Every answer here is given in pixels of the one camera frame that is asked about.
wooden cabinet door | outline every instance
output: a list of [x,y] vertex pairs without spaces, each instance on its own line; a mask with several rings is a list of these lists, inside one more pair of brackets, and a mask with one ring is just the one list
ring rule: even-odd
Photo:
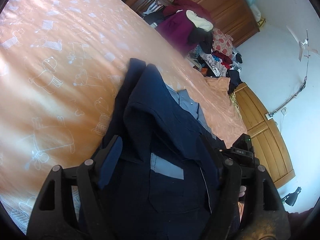
[[295,176],[283,138],[275,121],[265,117],[268,111],[264,105],[245,83],[239,85],[235,93],[255,155],[279,188]]
[[[237,47],[255,33],[259,32],[255,18],[245,0],[192,0],[209,11],[215,26],[233,38],[233,46]],[[156,0],[127,0],[126,4],[139,15],[158,10]]]

wall socket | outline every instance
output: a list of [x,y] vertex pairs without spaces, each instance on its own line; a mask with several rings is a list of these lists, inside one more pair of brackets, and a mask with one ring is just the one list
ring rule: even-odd
[[282,110],[281,110],[281,113],[283,114],[283,116],[286,116],[287,115],[287,108],[285,107],[285,108],[282,108]]

black desk lamp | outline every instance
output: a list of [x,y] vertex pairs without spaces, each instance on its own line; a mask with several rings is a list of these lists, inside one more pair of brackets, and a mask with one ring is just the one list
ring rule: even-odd
[[282,198],[282,203],[286,202],[289,206],[293,206],[297,201],[298,195],[301,192],[301,187],[298,187],[295,192],[289,193],[287,196]]

pillow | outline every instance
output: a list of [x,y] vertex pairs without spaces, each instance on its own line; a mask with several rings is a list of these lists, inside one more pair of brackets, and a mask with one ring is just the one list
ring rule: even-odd
[[213,28],[213,50],[220,51],[224,55],[227,55],[228,57],[231,57],[232,55],[232,41],[233,38],[228,34],[223,34],[222,31],[220,31],[217,28]]

person's hand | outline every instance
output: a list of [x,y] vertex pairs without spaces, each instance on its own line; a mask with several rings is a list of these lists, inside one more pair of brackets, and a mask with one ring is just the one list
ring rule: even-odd
[[241,186],[240,187],[240,193],[239,193],[239,197],[243,197],[244,196],[244,193],[246,191],[246,186]]

